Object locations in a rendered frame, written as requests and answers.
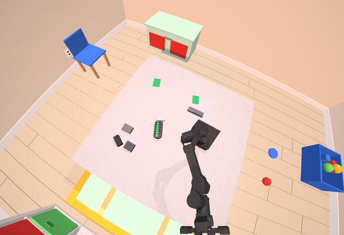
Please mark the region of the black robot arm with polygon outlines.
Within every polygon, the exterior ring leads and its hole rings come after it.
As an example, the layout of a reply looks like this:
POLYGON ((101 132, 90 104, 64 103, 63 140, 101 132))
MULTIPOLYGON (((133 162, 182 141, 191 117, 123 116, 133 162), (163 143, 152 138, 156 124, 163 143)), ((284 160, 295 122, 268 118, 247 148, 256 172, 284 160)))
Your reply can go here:
MULTIPOLYGON (((209 135, 204 129, 198 131, 198 133, 192 129, 187 132, 183 132, 181 136, 181 143, 183 144, 183 151, 186 154, 188 165, 192 174, 192 187, 190 194, 187 197, 187 204, 190 208, 196 210, 210 210, 208 194, 210 190, 210 184, 207 182, 206 177, 201 173, 201 169, 198 163, 198 159, 195 154, 195 146, 203 148, 209 145, 209 135), (185 143, 190 143, 184 145, 185 143)), ((208 215, 207 212, 204 215, 199 216, 196 213, 194 221, 195 231, 208 231, 209 227, 214 226, 212 215, 208 215)))

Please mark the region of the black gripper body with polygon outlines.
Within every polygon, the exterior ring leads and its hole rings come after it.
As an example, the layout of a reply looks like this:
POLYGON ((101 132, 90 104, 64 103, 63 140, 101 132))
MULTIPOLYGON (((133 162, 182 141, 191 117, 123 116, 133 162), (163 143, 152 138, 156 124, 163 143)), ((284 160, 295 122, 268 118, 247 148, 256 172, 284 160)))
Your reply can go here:
MULTIPOLYGON (((199 216, 204 215, 204 213, 207 212, 208 215, 211 215, 210 210, 197 210, 197 213, 199 213, 199 216)), ((192 226, 181 226, 180 227, 180 234, 192 234, 195 233, 195 235, 202 235, 202 233, 207 233, 208 235, 215 235, 215 233, 219 233, 220 235, 229 235, 229 227, 228 226, 218 226, 217 228, 209 227, 210 230, 208 231, 199 231, 196 232, 195 228, 192 226)))

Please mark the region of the small green block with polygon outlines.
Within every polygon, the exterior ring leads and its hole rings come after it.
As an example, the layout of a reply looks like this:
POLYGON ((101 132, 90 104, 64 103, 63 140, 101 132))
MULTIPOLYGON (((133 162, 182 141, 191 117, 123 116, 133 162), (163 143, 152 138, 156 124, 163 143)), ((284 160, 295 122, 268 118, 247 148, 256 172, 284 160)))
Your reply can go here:
POLYGON ((192 103, 193 103, 193 104, 199 104, 199 96, 193 95, 193 97, 192 97, 192 103))

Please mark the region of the flat green rectangular plate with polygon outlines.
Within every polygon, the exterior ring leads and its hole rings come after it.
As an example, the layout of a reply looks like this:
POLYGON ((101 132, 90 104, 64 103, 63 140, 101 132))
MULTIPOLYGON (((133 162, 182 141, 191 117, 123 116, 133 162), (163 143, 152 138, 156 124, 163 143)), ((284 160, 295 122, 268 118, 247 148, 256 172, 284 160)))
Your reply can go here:
POLYGON ((156 78, 154 78, 154 81, 153 81, 153 85, 152 85, 152 86, 154 86, 154 87, 160 87, 160 81, 161 81, 161 79, 156 79, 156 78))

